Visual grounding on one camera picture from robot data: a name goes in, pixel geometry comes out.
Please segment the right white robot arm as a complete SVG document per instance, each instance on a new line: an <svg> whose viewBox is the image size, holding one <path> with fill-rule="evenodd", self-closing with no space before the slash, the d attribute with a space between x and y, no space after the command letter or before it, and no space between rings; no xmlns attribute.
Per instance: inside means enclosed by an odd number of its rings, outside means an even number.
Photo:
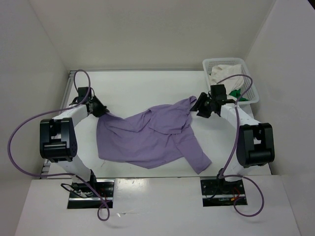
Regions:
<svg viewBox="0 0 315 236"><path fill-rule="evenodd" d="M226 98L225 95L212 96L203 92L190 110L203 118L209 118L215 113L236 129L231 154L219 171L219 179L237 181L248 174L248 169L274 161L272 125L252 118L236 101Z"/></svg>

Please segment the purple t-shirt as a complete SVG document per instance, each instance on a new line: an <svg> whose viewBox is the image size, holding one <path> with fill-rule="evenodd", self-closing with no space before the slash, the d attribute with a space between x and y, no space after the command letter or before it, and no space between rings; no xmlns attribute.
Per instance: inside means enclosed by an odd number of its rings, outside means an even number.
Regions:
<svg viewBox="0 0 315 236"><path fill-rule="evenodd" d="M196 101L190 96L127 118L104 114L96 126L99 158L153 169L183 157L200 174L212 161L191 127L190 109Z"/></svg>

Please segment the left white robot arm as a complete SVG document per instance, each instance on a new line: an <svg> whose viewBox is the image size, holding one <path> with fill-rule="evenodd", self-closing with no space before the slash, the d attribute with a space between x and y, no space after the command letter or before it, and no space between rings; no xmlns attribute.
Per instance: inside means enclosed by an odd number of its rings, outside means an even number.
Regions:
<svg viewBox="0 0 315 236"><path fill-rule="evenodd" d="M78 156L75 126L89 115L96 118L109 110L97 97L88 98L82 105L72 104L68 110L52 119L40 122L39 149L42 158L58 164L75 183L87 182L95 186L96 177Z"/></svg>

